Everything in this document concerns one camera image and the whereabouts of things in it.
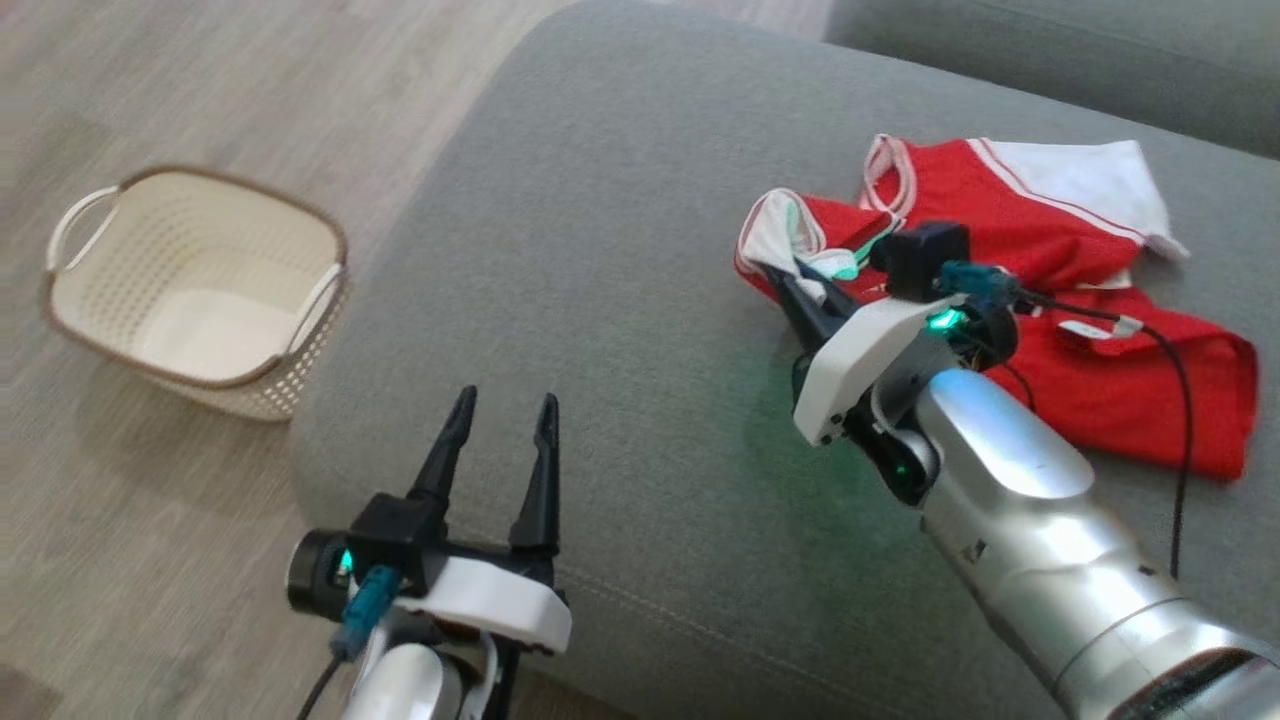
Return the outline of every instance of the gray fabric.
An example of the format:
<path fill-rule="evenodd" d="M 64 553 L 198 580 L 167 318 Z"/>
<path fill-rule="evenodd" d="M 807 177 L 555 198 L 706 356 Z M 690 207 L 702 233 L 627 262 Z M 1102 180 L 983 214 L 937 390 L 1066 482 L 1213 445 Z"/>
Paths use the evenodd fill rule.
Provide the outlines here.
<path fill-rule="evenodd" d="M 539 667 L 648 717 L 1052 716 L 915 514 L 854 447 L 799 439 L 795 341 L 732 270 L 760 193 L 850 197 L 876 132 L 1140 140 L 1197 252 L 1140 279 L 1275 366 L 1257 304 L 1276 300 L 1260 260 L 1280 164 L 888 58 L 588 3 L 515 51 L 355 288 L 293 423 L 308 518 L 340 527 L 375 489 L 407 488 L 477 383 L 452 527 L 504 538 L 554 391 L 575 635 Z M 1272 642 L 1276 400 L 1267 386 L 1248 477 L 1192 488 L 1184 565 L 1194 593 Z M 1098 469 L 1164 553 L 1172 473 Z"/>
<path fill-rule="evenodd" d="M 1280 156 L 1276 0 L 837 0 L 828 40 Z"/>

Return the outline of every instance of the cable connector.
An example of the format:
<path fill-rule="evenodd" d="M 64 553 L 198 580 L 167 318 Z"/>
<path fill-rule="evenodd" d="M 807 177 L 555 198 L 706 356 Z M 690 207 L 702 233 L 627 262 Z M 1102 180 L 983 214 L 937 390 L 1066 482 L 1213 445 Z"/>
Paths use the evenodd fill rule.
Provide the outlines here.
<path fill-rule="evenodd" d="M 387 565 L 375 565 L 342 611 L 342 626 L 329 639 L 334 657 L 355 661 L 364 652 L 369 635 L 399 594 L 401 575 Z"/>
<path fill-rule="evenodd" d="M 942 264 L 938 287 L 947 295 L 963 293 L 1001 307 L 1010 305 L 1021 291 L 1018 278 L 1005 270 L 964 260 Z"/>

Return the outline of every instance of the laundry basket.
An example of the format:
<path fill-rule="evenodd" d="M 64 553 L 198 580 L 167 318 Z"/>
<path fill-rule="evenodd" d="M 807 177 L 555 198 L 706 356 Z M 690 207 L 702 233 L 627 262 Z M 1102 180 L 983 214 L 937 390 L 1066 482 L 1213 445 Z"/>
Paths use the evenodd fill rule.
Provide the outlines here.
<path fill-rule="evenodd" d="M 102 223 L 64 263 L 90 208 Z M 54 229 L 49 314 L 157 384 L 260 420 L 293 414 L 340 309 L 347 243 L 319 213 L 243 181 L 160 168 L 99 190 Z"/>

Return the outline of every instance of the sofa seam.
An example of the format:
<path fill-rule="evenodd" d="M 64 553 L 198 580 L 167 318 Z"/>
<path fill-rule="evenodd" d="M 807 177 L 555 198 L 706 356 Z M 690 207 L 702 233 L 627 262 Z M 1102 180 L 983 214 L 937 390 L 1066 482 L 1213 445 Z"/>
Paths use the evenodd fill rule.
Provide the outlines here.
<path fill-rule="evenodd" d="M 483 532 L 472 525 L 458 524 L 456 527 L 460 530 L 463 530 L 465 534 L 477 537 L 485 542 L 502 544 L 502 541 L 498 539 L 497 537 L 486 532 Z M 744 656 L 754 666 L 771 673 L 772 675 L 782 679 L 786 684 L 792 684 L 797 689 L 805 689 L 806 687 L 810 689 L 817 689 L 826 698 L 849 710 L 864 710 L 867 706 L 872 706 L 877 711 L 881 711 L 890 716 L 906 717 L 905 715 L 901 714 L 901 711 L 883 706 L 879 702 L 869 700 L 860 694 L 852 693 L 842 688 L 841 685 L 826 678 L 822 678 L 814 673 L 810 673 L 792 662 L 782 660 L 781 657 L 777 657 L 772 653 L 753 648 L 746 643 L 735 641 L 718 630 L 714 630 L 701 623 L 686 618 L 657 602 L 645 600 L 632 593 L 631 591 L 623 589 L 607 580 L 602 580 L 600 578 L 596 578 L 595 575 L 585 570 L 579 570 L 572 566 L 559 565 L 556 568 L 556 571 L 561 577 L 570 575 L 571 578 L 576 578 L 575 587 L 577 589 L 584 589 L 607 601 L 617 602 L 618 605 L 622 605 L 621 601 L 625 600 L 630 602 L 632 607 L 636 611 L 641 612 L 643 615 L 646 615 L 658 624 L 666 625 L 691 639 L 707 643 L 713 647 L 726 646 L 731 650 L 744 653 Z"/>

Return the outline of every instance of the clothing tag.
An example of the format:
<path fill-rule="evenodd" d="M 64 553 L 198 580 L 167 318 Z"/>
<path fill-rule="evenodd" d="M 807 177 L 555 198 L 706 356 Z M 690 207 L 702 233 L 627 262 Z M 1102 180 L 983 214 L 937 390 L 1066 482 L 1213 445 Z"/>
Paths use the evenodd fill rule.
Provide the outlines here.
<path fill-rule="evenodd" d="M 1088 323 L 1082 323 L 1079 320 L 1062 320 L 1057 324 L 1069 333 L 1075 333 L 1080 337 L 1087 337 L 1089 340 L 1111 340 L 1114 336 L 1107 331 L 1091 325 Z"/>
<path fill-rule="evenodd" d="M 1057 324 L 1069 333 L 1075 333 L 1080 337 L 1087 337 L 1089 340 L 1112 340 L 1121 337 L 1133 337 L 1138 331 L 1142 329 L 1142 320 L 1137 318 L 1130 318 L 1129 315 L 1120 315 L 1120 320 L 1107 332 L 1097 325 L 1091 325 L 1088 323 L 1082 323 L 1080 320 L 1062 320 Z"/>

